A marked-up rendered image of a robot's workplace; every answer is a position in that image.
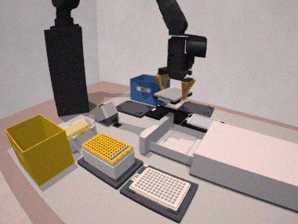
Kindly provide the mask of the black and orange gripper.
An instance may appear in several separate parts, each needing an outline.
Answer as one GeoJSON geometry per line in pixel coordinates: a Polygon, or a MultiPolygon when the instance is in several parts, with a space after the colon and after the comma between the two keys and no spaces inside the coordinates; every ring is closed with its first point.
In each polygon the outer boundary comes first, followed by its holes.
{"type": "Polygon", "coordinates": [[[159,88],[162,90],[166,89],[168,78],[181,81],[182,85],[182,97],[186,99],[189,90],[195,82],[193,78],[185,78],[188,75],[192,75],[192,70],[183,71],[184,68],[184,54],[174,55],[168,53],[167,56],[167,67],[158,68],[158,74],[154,76],[159,88]],[[163,87],[161,79],[163,79],[163,87]],[[186,91],[187,90],[187,91],[186,91]],[[186,93],[186,94],[185,94],[186,93]]]}

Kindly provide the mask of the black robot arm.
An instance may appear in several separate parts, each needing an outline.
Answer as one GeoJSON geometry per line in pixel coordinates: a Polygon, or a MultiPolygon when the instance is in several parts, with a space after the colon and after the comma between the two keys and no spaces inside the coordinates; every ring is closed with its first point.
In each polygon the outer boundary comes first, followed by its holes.
{"type": "MultiPolygon", "coordinates": [[[[76,9],[79,2],[80,0],[52,0],[53,6],[56,7],[56,19],[54,20],[55,25],[51,26],[50,29],[78,27],[79,24],[74,24],[74,19],[71,17],[71,10],[76,9]]],[[[188,70],[188,67],[191,69],[194,64],[195,56],[205,58],[207,38],[193,34],[185,34],[188,23],[176,0],[156,0],[156,2],[163,16],[162,19],[169,29],[169,35],[177,35],[168,39],[168,53],[172,54],[172,57],[173,55],[184,54],[183,71],[188,70]]]]}

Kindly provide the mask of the yellow open-top bin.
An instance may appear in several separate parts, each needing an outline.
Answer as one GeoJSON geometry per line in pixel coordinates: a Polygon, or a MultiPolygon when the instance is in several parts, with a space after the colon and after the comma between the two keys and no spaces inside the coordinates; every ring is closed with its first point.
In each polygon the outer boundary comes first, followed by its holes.
{"type": "Polygon", "coordinates": [[[65,130],[41,114],[5,132],[18,160],[39,186],[74,163],[65,130]]]}

